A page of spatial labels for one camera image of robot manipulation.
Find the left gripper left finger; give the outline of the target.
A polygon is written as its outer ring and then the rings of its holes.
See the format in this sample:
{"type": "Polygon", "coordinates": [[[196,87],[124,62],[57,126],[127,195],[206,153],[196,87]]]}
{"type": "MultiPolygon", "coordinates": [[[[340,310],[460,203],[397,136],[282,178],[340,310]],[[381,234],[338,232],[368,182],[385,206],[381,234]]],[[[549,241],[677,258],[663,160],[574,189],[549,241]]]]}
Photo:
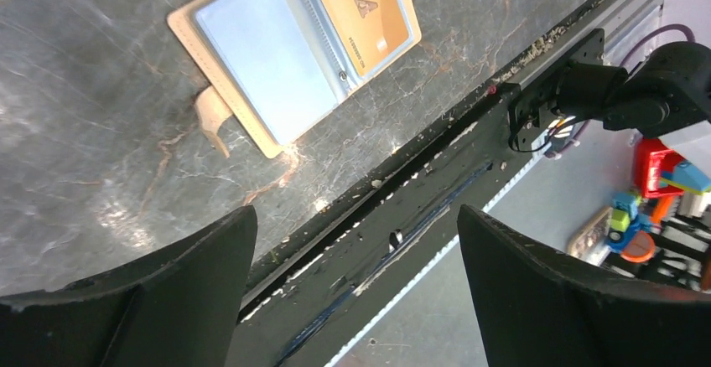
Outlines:
{"type": "Polygon", "coordinates": [[[54,292],[1,299],[4,366],[222,366],[257,238],[244,206],[54,292]]]}

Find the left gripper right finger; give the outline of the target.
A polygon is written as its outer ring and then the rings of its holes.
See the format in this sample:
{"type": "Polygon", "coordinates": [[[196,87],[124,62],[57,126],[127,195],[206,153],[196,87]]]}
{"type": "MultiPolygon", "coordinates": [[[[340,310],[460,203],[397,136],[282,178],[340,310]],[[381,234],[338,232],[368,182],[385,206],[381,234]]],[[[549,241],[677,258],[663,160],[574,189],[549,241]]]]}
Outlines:
{"type": "Polygon", "coordinates": [[[709,365],[709,295],[590,265],[467,205],[457,228],[489,365],[709,365]]]}

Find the beige card holder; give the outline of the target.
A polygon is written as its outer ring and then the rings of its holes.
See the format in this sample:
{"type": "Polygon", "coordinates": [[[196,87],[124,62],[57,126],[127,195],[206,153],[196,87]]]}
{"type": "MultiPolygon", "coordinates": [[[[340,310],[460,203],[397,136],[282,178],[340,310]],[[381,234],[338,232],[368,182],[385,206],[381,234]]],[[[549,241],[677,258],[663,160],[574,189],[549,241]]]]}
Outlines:
{"type": "Polygon", "coordinates": [[[358,77],[320,0],[192,0],[167,23],[209,84],[195,101],[200,128],[236,118],[274,158],[369,79],[358,77]]]}

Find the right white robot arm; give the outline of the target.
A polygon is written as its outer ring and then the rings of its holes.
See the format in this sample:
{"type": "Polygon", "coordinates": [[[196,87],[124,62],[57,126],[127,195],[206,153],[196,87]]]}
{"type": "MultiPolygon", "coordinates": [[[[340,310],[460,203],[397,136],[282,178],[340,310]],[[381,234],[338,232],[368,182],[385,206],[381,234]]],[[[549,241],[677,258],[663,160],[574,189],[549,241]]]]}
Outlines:
{"type": "Polygon", "coordinates": [[[710,48],[664,44],[633,73],[571,62],[553,98],[562,115],[600,121],[609,131],[636,129],[643,137],[659,138],[710,120],[710,48]]]}

